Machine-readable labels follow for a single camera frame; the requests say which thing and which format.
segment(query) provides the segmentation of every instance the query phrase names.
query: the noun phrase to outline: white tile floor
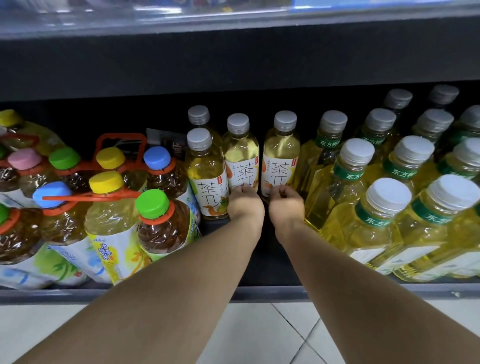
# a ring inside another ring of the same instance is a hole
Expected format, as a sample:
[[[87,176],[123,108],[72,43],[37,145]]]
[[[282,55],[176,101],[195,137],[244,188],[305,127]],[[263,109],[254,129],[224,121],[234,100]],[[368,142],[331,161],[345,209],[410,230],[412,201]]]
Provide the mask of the white tile floor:
[[[430,301],[480,336],[480,300]],[[83,306],[0,306],[0,364],[10,364]],[[311,303],[233,303],[197,364],[343,364]]]

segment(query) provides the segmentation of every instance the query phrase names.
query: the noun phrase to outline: green bottle cap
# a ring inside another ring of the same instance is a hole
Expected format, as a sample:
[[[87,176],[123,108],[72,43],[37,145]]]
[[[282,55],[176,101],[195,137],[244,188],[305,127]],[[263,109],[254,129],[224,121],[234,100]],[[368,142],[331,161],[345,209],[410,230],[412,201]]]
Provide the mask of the green bottle cap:
[[[56,150],[48,157],[50,164],[58,170],[69,170],[80,163],[80,160],[80,155],[69,146]]]
[[[170,201],[165,192],[153,189],[145,191],[138,196],[135,206],[143,218],[153,220],[167,212]]]
[[[8,154],[8,150],[6,150],[3,146],[0,146],[0,159],[4,159]]]
[[[0,204],[0,225],[7,221],[8,216],[10,216],[10,208]]]

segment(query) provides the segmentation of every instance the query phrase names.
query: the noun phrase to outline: gray bottle cap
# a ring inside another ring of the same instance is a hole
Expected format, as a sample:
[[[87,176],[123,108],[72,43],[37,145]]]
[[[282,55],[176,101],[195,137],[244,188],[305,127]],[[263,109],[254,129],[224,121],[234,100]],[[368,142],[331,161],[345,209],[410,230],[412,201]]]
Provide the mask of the gray bottle cap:
[[[342,159],[348,164],[358,167],[366,166],[374,153],[373,144],[359,138],[348,139],[340,149]]]
[[[428,95],[428,100],[437,105],[448,105],[455,100],[459,93],[460,90],[455,86],[435,85]]]
[[[320,129],[327,133],[341,133],[345,129],[347,120],[347,116],[341,111],[329,110],[322,115]]]
[[[480,129],[480,105],[473,105],[466,109],[460,116],[462,124]]]
[[[234,135],[245,134],[250,129],[248,116],[241,113],[231,114],[227,119],[227,129]]]
[[[480,199],[480,188],[462,176],[444,174],[430,183],[427,194],[449,210],[462,211]]]
[[[391,109],[404,109],[412,100],[413,94],[402,88],[393,88],[388,91],[384,105]]]
[[[480,167],[480,138],[462,140],[453,148],[453,155],[464,163]]]
[[[188,120],[193,125],[204,125],[210,120],[208,107],[203,105],[192,106],[188,109]]]
[[[376,132],[390,130],[395,122],[396,115],[387,109],[373,109],[365,119],[365,125]]]
[[[187,143],[191,150],[206,150],[212,146],[212,136],[205,128],[194,128],[187,134]]]
[[[297,115],[292,111],[279,111],[275,114],[273,126],[281,132],[291,132],[297,125]]]
[[[432,155],[435,145],[425,138],[409,135],[400,140],[395,146],[397,158],[412,164],[421,164]]]
[[[410,189],[393,178],[379,178],[366,193],[370,205],[386,214],[398,214],[406,208],[412,199]]]
[[[431,133],[442,133],[448,129],[454,117],[449,112],[428,109],[417,119],[417,126]]]

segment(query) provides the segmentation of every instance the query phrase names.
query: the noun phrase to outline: pink bottle cap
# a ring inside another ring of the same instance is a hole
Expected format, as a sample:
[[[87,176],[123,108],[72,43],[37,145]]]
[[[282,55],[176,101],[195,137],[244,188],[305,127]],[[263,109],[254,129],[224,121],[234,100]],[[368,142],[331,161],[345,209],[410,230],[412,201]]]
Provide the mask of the pink bottle cap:
[[[25,148],[10,154],[7,161],[18,170],[28,170],[38,166],[42,162],[42,157],[34,149]]]

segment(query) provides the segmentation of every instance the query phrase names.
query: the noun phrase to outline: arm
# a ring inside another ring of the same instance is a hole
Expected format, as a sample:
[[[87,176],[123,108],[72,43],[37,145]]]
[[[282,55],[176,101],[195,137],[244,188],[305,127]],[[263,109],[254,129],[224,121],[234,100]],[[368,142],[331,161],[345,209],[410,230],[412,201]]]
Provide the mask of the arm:
[[[294,190],[274,189],[269,211],[278,240],[347,364],[479,362],[480,338],[328,244],[304,224],[303,200]]]
[[[228,213],[231,222],[113,287],[17,364],[194,364],[261,234],[252,188],[232,192]]]

